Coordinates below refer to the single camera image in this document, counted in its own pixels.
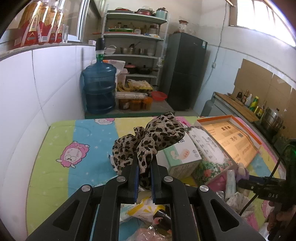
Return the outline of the right hand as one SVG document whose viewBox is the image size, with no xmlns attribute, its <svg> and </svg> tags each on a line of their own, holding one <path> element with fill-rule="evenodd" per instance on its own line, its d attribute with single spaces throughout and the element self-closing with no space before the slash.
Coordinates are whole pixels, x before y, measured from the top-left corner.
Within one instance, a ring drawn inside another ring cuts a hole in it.
<svg viewBox="0 0 296 241">
<path fill-rule="evenodd" d="M 275 228 L 277 222 L 283 222 L 285 225 L 288 225 L 290 223 L 295 214 L 295 205 L 293 205 L 287 211 L 278 211 L 275 208 L 276 204 L 274 202 L 270 201 L 268 204 L 269 206 L 274 207 L 273 211 L 269 214 L 268 218 L 268 232 L 271 232 L 271 230 Z"/>
</svg>

